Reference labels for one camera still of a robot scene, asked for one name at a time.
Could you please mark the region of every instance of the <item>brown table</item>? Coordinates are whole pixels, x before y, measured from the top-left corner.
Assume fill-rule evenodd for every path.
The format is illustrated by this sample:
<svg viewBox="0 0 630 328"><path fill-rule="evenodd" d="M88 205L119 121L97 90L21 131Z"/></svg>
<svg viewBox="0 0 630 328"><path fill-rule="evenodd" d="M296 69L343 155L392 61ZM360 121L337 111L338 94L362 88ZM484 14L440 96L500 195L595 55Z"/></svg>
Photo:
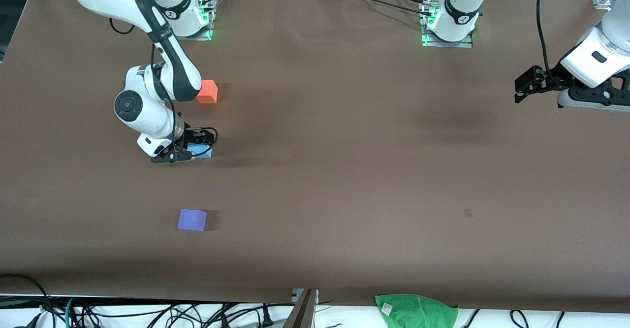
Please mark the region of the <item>brown table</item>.
<svg viewBox="0 0 630 328"><path fill-rule="evenodd" d="M513 103L534 3L486 0L474 48L445 49L364 0L226 0L183 43L220 101L176 104L219 129L213 158L156 165L113 113L146 36L29 0L0 67L0 269L54 294L630 311L630 117ZM542 11L552 63L601 17ZM182 208L216 228L177 230Z"/></svg>

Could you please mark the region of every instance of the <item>blue cube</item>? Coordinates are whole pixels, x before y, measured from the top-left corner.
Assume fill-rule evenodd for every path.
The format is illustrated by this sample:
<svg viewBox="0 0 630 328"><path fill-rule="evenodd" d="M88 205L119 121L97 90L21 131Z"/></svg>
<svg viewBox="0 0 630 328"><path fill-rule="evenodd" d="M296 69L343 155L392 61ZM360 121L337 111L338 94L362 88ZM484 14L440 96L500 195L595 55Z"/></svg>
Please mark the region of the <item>blue cube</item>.
<svg viewBox="0 0 630 328"><path fill-rule="evenodd" d="M205 211L182 209L177 229L203 232L205 230L205 216Z"/></svg>

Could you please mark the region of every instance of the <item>orange cube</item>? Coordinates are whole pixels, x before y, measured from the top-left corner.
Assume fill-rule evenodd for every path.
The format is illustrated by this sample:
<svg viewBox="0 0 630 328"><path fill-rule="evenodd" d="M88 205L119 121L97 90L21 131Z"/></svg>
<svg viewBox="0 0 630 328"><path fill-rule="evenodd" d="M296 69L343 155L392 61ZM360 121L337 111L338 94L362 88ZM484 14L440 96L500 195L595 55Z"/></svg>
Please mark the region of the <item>orange cube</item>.
<svg viewBox="0 0 630 328"><path fill-rule="evenodd" d="M216 103L219 89L212 79L203 79L196 100L201 104Z"/></svg>

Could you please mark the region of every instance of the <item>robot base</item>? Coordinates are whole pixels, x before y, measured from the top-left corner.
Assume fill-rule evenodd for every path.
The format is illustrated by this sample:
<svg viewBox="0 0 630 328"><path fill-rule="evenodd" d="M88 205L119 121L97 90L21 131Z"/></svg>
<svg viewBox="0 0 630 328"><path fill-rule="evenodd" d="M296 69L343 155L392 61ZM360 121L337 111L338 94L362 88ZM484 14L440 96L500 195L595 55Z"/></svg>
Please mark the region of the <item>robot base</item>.
<svg viewBox="0 0 630 328"><path fill-rule="evenodd" d="M214 20L217 16L217 3L219 0L210 0L204 5L200 5L199 9L203 20L208 21L208 25L202 27L196 34L191 36L178 36L178 40L192 40L192 41L211 41L212 34L214 32Z"/></svg>
<svg viewBox="0 0 630 328"><path fill-rule="evenodd" d="M151 157L151 162L155 164L171 164L175 162L187 162L195 160L195 155L192 152L180 151L181 149L187 149L189 143L195 144L207 144L208 147L214 145L215 139L213 133L208 130L193 131L189 129L189 126L184 130L184 134L177 141L175 141L175 152L171 152L171 147L162 150L159 155Z"/></svg>
<svg viewBox="0 0 630 328"><path fill-rule="evenodd" d="M423 3L418 4L419 11L430 12L432 16L420 15L420 31L422 32L422 45L434 46L434 47L460 47L460 48L472 48L473 47L473 35L468 33L466 38L457 42L444 41L437 37L435 32L432 32L427 28L429 22L440 13L439 0L425 0Z"/></svg>

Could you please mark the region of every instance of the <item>green cloth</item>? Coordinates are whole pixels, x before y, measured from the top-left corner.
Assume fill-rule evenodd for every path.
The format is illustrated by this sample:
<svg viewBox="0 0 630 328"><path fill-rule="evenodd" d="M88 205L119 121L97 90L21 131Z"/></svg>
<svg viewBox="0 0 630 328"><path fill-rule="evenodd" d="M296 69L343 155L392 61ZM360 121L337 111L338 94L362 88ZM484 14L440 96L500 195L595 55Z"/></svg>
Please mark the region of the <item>green cloth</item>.
<svg viewBox="0 0 630 328"><path fill-rule="evenodd" d="M389 328L453 328L459 308L420 295L374 297Z"/></svg>

